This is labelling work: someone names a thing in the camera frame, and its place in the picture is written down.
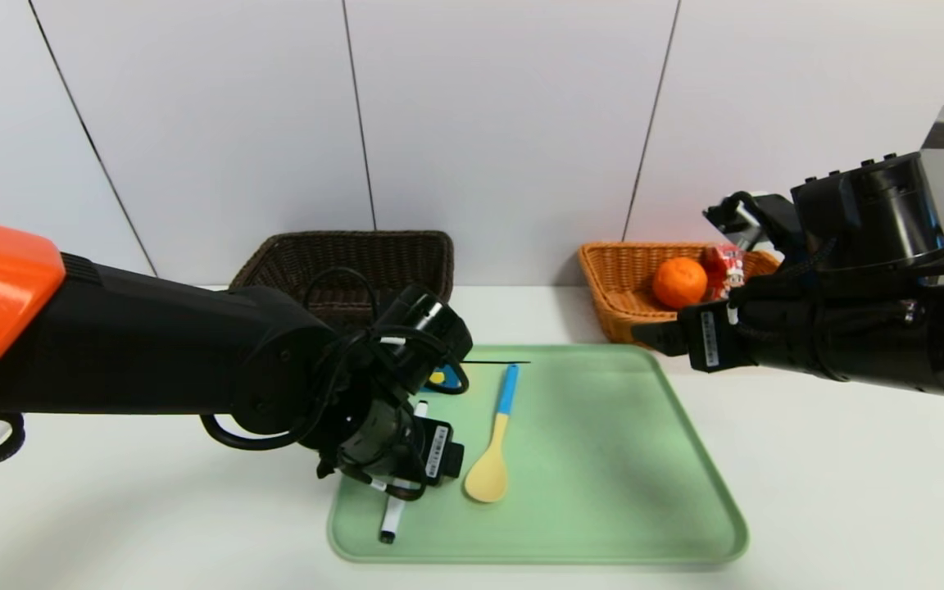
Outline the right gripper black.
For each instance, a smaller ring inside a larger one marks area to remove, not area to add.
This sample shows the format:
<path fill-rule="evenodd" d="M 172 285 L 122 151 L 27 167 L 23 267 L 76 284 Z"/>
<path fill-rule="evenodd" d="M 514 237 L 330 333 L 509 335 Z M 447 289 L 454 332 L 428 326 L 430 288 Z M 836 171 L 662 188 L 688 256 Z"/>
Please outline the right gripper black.
<path fill-rule="evenodd" d="M 722 302 L 686 307 L 678 320 L 633 325 L 630 335 L 664 356 L 689 355 L 700 372 L 760 366 L 813 373 L 810 332 L 820 298 L 819 279 L 749 279 Z"/>

